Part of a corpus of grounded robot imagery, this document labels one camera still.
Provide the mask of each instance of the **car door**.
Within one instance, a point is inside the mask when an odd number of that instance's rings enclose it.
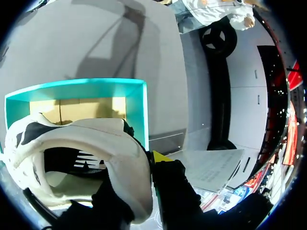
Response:
[[[231,88],[228,139],[235,145],[261,149],[267,124],[266,87]]]

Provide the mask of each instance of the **white car body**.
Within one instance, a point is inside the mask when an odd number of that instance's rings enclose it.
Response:
[[[232,188],[247,180],[263,143],[268,95],[263,64],[257,46],[274,46],[265,28],[256,20],[253,28],[236,31],[237,45],[226,58],[231,86],[231,119],[228,139],[244,149],[241,166],[230,181]]]

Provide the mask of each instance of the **cardboard box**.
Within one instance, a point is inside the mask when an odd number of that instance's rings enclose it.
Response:
[[[94,117],[125,118],[133,127],[135,138],[149,150],[147,85],[143,80],[63,80],[31,86],[5,95],[7,129],[31,111],[42,112],[56,124]]]
[[[66,125],[86,118],[126,119],[126,98],[82,98],[30,102],[30,114],[42,113],[50,122]]]

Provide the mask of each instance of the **car tire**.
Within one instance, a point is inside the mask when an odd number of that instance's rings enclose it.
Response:
[[[236,150],[236,146],[229,140],[210,141],[207,150]]]
[[[235,49],[237,35],[227,17],[199,30],[201,45],[207,55],[227,57]]]

